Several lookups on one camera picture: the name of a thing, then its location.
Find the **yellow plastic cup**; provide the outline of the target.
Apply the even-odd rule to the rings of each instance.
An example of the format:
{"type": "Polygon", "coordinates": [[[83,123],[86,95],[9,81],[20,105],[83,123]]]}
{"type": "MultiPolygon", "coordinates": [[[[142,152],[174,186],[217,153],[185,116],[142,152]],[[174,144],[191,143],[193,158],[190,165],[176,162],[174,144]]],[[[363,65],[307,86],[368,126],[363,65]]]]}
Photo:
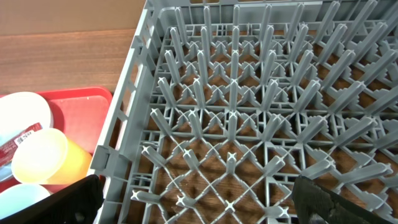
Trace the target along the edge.
{"type": "Polygon", "coordinates": [[[92,156],[55,129],[31,134],[12,158],[12,174],[21,183],[72,184],[86,176],[92,156]]]}

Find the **light blue bowl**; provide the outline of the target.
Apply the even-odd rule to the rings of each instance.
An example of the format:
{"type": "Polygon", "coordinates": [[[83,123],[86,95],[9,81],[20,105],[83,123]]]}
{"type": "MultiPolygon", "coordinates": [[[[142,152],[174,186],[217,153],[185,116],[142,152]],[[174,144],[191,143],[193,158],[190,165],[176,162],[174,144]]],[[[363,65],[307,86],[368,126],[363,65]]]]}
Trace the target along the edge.
{"type": "Polygon", "coordinates": [[[38,184],[17,184],[1,192],[1,219],[49,197],[52,193],[38,184]]]}

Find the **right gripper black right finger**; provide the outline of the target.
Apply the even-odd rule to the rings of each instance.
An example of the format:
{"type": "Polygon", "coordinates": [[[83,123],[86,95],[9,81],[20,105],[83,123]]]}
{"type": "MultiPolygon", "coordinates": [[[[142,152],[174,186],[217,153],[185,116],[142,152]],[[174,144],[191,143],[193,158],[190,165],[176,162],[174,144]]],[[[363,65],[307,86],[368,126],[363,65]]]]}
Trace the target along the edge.
{"type": "Polygon", "coordinates": [[[388,223],[387,220],[302,175],[295,179],[292,200],[300,224],[388,223]]]}

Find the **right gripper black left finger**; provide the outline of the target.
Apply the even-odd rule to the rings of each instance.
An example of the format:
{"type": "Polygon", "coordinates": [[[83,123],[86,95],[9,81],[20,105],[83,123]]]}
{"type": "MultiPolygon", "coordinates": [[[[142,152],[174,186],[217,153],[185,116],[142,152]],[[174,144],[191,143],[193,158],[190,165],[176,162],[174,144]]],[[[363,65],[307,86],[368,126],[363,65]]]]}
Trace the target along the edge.
{"type": "Polygon", "coordinates": [[[97,175],[92,174],[34,205],[1,219],[1,223],[92,224],[103,202],[103,183],[97,175]]]}

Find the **red snack wrapper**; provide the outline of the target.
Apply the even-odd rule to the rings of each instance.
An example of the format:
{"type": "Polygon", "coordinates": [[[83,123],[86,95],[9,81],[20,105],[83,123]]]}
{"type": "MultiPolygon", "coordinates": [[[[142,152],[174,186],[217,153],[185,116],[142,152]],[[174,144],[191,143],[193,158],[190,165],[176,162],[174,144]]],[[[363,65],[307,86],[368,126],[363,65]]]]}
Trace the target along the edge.
{"type": "Polygon", "coordinates": [[[17,148],[22,142],[31,134],[41,129],[42,125],[40,123],[35,123],[1,145],[1,167],[10,164],[17,148]]]}

